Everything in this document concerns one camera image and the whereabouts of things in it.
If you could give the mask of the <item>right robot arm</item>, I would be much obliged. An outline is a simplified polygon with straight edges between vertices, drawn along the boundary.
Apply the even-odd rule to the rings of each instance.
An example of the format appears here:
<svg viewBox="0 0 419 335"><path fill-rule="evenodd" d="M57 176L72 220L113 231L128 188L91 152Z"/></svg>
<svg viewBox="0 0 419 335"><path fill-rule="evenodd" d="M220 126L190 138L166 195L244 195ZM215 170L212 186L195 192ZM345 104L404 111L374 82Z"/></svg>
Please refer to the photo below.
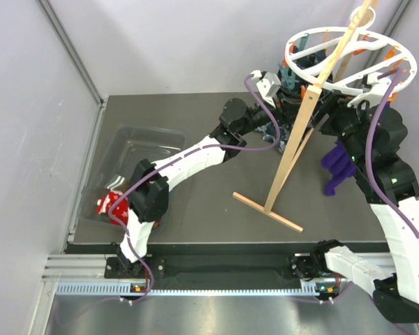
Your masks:
<svg viewBox="0 0 419 335"><path fill-rule="evenodd" d="M324 135L335 136L353 164L354 177L380 223L394 271L383 269L336 241L319 243L312 268L341 274L364 290L393 323L419 323L419 184L397 154L408 134L398 111L386 103L340 102L328 112Z"/></svg>

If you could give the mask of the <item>white round sock hanger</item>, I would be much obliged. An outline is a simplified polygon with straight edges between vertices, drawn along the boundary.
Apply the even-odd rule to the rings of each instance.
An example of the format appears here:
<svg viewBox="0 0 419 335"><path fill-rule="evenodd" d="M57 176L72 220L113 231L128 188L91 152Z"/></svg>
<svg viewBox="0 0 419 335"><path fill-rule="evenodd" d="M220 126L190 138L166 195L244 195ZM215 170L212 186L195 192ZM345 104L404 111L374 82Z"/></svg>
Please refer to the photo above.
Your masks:
<svg viewBox="0 0 419 335"><path fill-rule="evenodd" d="M369 30L376 18L375 10L372 12L374 14L373 20L370 23L358 28L356 31L357 38L355 40L351 40L347 44L346 49L342 53L343 58L340 59L334 67L326 83L323 85L322 92L324 90L338 91L347 96L352 96L353 103L369 100L369 102L374 105L381 99L387 101L389 95L396 94L405 89L413 81L418 71L418 65L414 56L406 47L392 38ZM309 85L313 84L321 72L322 67L326 65L327 58L333 51L318 65L306 69L301 69L298 65L296 65L296 60L314 52L325 50L330 46L336 48L347 27L319 27L295 34L285 46L284 63L288 65L298 77L307 81ZM343 35L333 40L327 40L324 43L317 44L308 49L300 48L296 53L291 52L291 48L294 46L295 41L303 40L311 35L325 32L342 32ZM344 76L347 66L357 51L377 51L387 47L390 49L396 47L403 53L404 59L400 63L394 64L391 67L387 67L384 64L384 61L380 61L377 64L366 66L364 69L349 75L348 77Z"/></svg>

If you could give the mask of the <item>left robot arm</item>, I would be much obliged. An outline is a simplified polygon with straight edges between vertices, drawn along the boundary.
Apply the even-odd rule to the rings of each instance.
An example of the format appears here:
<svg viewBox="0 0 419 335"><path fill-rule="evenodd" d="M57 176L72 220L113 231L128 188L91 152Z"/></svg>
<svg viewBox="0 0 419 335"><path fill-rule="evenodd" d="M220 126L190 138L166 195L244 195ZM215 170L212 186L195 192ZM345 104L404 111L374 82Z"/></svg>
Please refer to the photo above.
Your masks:
<svg viewBox="0 0 419 335"><path fill-rule="evenodd" d="M220 165L240 152L267 151L276 147L277 137L265 147L247 147L242 133L249 133L258 127L271 123L279 128L278 111L274 97L281 81L277 74L254 70L244 79L244 85L264 112L264 120L256 119L255 114L246 109L241 118L247 121L238 131L230 131L225 122L219 125L201 141L170 158L155 161L141 161L133 174L131 186L114 199L108 209L109 217L120 224L124 238L119 245L123 258L120 268L128 276L138 276L144 270L143 257L147 254L147 241L152 233L154 222L168 208L171 190L189 177Z"/></svg>

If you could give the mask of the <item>dark patterned sock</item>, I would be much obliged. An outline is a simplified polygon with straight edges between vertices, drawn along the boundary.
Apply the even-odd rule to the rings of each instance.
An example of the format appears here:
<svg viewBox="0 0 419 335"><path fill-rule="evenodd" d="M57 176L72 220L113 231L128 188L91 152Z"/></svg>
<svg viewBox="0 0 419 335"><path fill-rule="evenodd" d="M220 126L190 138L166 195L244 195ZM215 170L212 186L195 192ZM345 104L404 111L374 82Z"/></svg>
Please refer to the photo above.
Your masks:
<svg viewBox="0 0 419 335"><path fill-rule="evenodd" d="M295 64L298 65L301 69L306 69L315 65L318 65L320 62L327 58L327 52L325 50L320 50L309 54L305 57L297 59ZM284 87L284 90L290 93L292 96L297 96L298 98L303 99L304 90L307 88L309 83L303 80L301 77L295 75L295 90L289 91ZM275 119L279 125L279 141L277 144L278 151L282 154L286 147L287 141L290 137L290 133L293 127L293 123L296 119L297 112L299 110L294 107L282 106L279 108L281 110ZM257 133L262 135L262 139L270 144L272 144L277 139L277 131L271 121L263 126L257 127L255 130Z"/></svg>

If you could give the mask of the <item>brown sock with stripes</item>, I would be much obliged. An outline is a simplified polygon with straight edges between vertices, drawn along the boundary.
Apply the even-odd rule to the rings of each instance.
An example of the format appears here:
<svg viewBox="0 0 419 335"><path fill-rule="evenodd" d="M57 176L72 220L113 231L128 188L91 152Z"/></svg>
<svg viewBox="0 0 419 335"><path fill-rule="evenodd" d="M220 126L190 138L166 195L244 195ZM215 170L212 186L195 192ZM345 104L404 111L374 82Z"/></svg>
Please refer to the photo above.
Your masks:
<svg viewBox="0 0 419 335"><path fill-rule="evenodd" d="M125 192L128 188L128 182L125 177L117 174L105 185L105 188L110 191Z"/></svg>

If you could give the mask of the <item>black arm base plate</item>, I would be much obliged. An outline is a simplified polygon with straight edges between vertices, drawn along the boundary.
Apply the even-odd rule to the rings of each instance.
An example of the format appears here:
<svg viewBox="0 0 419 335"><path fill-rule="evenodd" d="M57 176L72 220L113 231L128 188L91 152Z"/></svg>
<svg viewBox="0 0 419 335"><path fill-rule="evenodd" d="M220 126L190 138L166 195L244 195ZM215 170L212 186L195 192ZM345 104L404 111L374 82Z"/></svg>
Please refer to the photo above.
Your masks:
<svg viewBox="0 0 419 335"><path fill-rule="evenodd" d="M152 270L155 278L185 276L223 275L270 275L275 278L298 278L311 280L331 276L332 272L311 259L307 254L300 256L278 253L259 254L156 254L141 261L130 263L122 256L107 259L106 278L137 278Z"/></svg>

